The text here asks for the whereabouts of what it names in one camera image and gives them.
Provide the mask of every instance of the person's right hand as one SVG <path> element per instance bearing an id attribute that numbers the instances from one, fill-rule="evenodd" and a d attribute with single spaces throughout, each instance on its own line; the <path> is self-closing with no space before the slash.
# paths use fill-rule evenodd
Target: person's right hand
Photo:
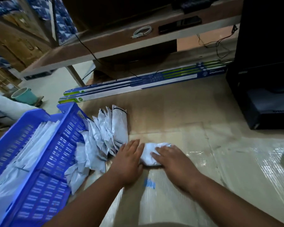
<path id="1" fill-rule="evenodd" d="M 164 167 L 169 180 L 182 190 L 189 192 L 203 176 L 192 161 L 175 145 L 156 148 L 156 151 L 160 155 L 152 152 L 152 157 Z"/>

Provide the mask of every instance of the forearm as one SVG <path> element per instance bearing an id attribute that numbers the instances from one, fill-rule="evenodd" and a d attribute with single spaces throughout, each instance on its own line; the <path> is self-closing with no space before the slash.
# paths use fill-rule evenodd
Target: forearm
<path id="1" fill-rule="evenodd" d="M 108 171 L 44 226 L 99 226 L 122 187 Z"/>
<path id="2" fill-rule="evenodd" d="M 191 184 L 189 192 L 219 227 L 284 227 L 280 221 L 204 175 Z"/>

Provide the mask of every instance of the plastic basket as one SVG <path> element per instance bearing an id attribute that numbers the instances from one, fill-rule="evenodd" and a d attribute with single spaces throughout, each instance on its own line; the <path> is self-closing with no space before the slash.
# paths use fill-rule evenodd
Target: plastic basket
<path id="1" fill-rule="evenodd" d="M 61 210 L 70 195 L 64 172 L 74 164 L 76 142 L 85 129 L 76 103 L 57 105 L 62 113 L 30 110 L 0 138 L 0 174 L 32 137 L 41 122 L 60 120 L 25 181 L 15 193 L 0 226 L 41 226 Z"/>

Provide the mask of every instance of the black electronic device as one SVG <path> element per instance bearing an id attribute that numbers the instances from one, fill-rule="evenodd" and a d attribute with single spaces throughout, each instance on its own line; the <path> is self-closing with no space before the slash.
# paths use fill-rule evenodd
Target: black electronic device
<path id="1" fill-rule="evenodd" d="M 162 26 L 159 26 L 159 34 L 165 34 L 170 33 L 173 31 L 177 31 L 180 29 L 189 28 L 192 26 L 196 26 L 202 24 L 202 19 L 198 16 L 189 17 L 186 19 L 178 20 L 169 24 L 165 24 Z"/>
<path id="2" fill-rule="evenodd" d="M 227 81 L 250 129 L 284 129 L 283 32 L 284 1 L 244 0 Z"/>

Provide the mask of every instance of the table leg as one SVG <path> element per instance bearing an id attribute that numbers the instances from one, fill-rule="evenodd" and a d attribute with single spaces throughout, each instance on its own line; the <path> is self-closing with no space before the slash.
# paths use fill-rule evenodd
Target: table leg
<path id="1" fill-rule="evenodd" d="M 80 87 L 84 87 L 85 86 L 83 80 L 80 78 L 80 76 L 78 75 L 78 73 L 76 72 L 76 70 L 74 69 L 74 67 L 72 65 L 66 66 L 66 69 L 69 71 L 71 76 L 74 78 L 74 80 L 76 81 L 76 83 Z"/>

